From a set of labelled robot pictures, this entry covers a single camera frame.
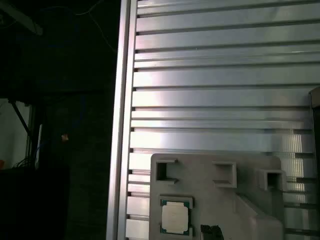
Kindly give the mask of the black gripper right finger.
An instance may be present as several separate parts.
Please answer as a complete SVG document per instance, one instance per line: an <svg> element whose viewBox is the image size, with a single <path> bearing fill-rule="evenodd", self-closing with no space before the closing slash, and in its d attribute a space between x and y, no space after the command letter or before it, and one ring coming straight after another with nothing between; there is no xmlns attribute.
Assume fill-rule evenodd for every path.
<svg viewBox="0 0 320 240"><path fill-rule="evenodd" d="M218 225L211 227L212 239L213 240L223 240L223 233L221 228Z"/></svg>

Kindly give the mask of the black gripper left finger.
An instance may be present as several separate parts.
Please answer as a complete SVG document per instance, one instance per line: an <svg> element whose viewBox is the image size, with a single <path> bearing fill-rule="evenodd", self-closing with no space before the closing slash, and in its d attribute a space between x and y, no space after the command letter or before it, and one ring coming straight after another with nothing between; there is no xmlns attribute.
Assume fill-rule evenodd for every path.
<svg viewBox="0 0 320 240"><path fill-rule="evenodd" d="M210 225L202 224L200 226L200 239L201 240L212 240L212 228Z"/></svg>

